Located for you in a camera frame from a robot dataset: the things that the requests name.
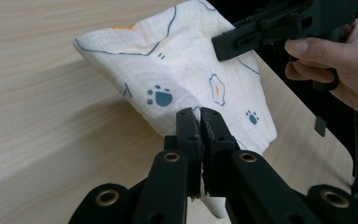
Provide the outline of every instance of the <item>wooden table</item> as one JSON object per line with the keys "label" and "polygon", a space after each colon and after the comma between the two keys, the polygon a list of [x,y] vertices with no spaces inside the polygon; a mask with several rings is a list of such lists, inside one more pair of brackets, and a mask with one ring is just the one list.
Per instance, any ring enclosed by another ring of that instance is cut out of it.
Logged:
{"label": "wooden table", "polygon": [[[0,1],[0,223],[67,223],[103,183],[144,179],[162,150],[158,135],[72,47],[75,37],[131,25],[183,0]],[[258,60],[278,138],[265,158],[293,188],[350,190],[349,153]],[[187,223],[215,219],[189,203]]]}

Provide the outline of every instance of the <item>blue paw print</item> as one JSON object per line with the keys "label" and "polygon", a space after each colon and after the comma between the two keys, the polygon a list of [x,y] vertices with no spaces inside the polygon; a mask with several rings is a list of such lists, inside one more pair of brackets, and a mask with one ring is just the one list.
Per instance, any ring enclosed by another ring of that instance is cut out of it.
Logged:
{"label": "blue paw print", "polygon": [[[155,94],[154,99],[157,105],[159,106],[169,105],[172,102],[172,95],[169,93],[170,90],[164,89],[164,91],[160,91],[161,87],[159,85],[156,85],[155,88],[157,89],[157,91],[149,90],[147,91],[147,94],[149,95]],[[154,101],[152,99],[147,100],[148,105],[152,105],[153,103]]]}
{"label": "blue paw print", "polygon": [[256,125],[257,122],[259,121],[259,118],[257,116],[257,114],[255,112],[251,112],[250,110],[248,110],[248,112],[246,112],[246,116],[249,117],[249,120],[254,124]]}

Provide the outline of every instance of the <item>white cloth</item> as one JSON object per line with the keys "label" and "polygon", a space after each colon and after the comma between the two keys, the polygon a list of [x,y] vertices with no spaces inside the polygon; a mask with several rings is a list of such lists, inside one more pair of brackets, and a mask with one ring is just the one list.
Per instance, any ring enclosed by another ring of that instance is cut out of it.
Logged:
{"label": "white cloth", "polygon": [[221,113],[242,149],[262,154],[276,130],[252,51],[218,62],[212,37],[233,29],[207,1],[176,5],[130,27],[95,30],[74,47],[161,135],[175,135],[176,112]]}

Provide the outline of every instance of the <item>human hand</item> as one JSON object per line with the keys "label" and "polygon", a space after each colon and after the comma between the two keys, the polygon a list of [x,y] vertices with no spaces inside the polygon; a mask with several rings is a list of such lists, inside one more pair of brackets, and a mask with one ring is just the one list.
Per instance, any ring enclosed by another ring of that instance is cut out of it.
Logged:
{"label": "human hand", "polygon": [[340,101],[358,110],[358,19],[343,27],[345,43],[337,43],[314,37],[288,40],[287,52],[298,58],[286,65],[286,76],[292,80],[332,82],[334,74],[327,68],[335,68],[340,80],[330,91]]}

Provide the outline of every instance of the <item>fingernail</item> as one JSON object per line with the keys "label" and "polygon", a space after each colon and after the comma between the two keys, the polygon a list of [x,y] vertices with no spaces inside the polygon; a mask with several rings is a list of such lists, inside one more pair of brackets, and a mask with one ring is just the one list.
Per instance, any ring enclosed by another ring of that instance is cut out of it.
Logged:
{"label": "fingernail", "polygon": [[308,41],[305,38],[287,40],[284,44],[286,51],[295,57],[303,55],[308,49]]}

